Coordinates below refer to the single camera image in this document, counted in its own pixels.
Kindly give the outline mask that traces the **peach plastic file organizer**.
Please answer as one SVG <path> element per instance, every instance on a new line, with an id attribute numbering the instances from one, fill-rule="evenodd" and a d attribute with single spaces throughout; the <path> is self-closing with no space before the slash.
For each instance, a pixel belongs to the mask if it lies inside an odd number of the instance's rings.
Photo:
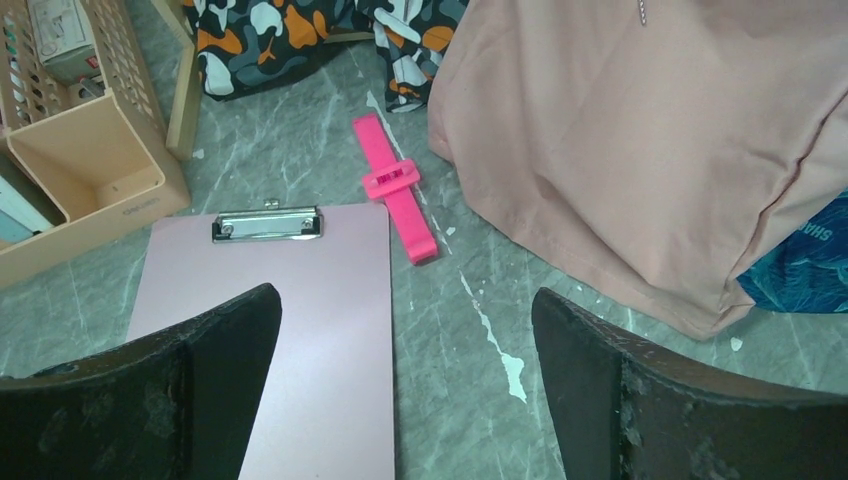
<path id="1" fill-rule="evenodd" d="M 23 1 L 1 5 L 1 149 L 52 201 L 60 223 L 1 248 L 10 286 L 173 214 L 190 203 L 130 14 L 81 5 L 105 84 L 74 104 L 35 52 Z"/>

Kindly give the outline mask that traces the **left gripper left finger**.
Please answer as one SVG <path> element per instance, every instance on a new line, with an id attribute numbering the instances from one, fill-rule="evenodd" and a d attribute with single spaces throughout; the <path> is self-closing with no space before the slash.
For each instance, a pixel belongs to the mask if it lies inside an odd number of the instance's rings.
<path id="1" fill-rule="evenodd" d="M 116 348 L 1 381 L 5 479 L 235 479 L 281 326 L 259 285 Z"/>

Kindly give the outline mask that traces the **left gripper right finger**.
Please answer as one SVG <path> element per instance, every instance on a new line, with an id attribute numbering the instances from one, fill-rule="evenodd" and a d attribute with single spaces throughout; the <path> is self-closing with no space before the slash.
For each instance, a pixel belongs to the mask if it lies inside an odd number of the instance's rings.
<path id="1" fill-rule="evenodd" d="M 847 399 L 695 361 L 543 288 L 531 321 L 570 479 L 843 479 Z"/>

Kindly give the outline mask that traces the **small box in organizer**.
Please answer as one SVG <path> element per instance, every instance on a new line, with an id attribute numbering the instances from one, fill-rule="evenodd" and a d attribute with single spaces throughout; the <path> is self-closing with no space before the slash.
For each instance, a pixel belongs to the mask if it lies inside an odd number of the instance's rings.
<path id="1" fill-rule="evenodd" d="M 38 59 L 53 79 L 70 86 L 100 74 L 93 32 L 80 1 L 30 0 L 27 7 Z"/>

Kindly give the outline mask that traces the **pink shorts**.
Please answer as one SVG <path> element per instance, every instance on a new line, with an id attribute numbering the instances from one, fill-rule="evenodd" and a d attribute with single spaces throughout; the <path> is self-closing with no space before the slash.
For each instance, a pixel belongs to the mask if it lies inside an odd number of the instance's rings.
<path id="1" fill-rule="evenodd" d="M 695 339 L 847 186 L 843 1 L 473 1 L 432 150 L 514 242 Z"/>

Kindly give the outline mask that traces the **orange camouflage shorts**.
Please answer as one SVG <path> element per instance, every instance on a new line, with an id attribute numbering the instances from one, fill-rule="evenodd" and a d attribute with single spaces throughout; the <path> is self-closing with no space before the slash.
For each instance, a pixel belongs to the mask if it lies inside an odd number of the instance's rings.
<path id="1" fill-rule="evenodd" d="M 368 34 L 391 113 L 425 106 L 465 1 L 183 1 L 206 95 L 225 101 L 304 73 L 334 36 Z"/>

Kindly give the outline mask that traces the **pink flat board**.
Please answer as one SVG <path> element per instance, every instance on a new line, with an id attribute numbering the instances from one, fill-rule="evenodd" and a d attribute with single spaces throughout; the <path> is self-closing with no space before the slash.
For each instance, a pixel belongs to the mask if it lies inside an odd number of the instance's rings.
<path id="1" fill-rule="evenodd" d="M 210 215 L 151 230 L 128 338 L 262 283 L 282 322 L 242 479 L 395 475 L 389 219 L 379 204 L 325 206 L 312 240 L 214 243 Z"/>

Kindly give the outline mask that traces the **blue shark print shorts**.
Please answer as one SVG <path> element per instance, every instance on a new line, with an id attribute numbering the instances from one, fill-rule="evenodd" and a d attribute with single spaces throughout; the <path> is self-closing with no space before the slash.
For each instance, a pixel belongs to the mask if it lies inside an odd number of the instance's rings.
<path id="1" fill-rule="evenodd" d="M 842 192 L 738 277 L 764 310 L 847 311 L 847 193 Z"/>

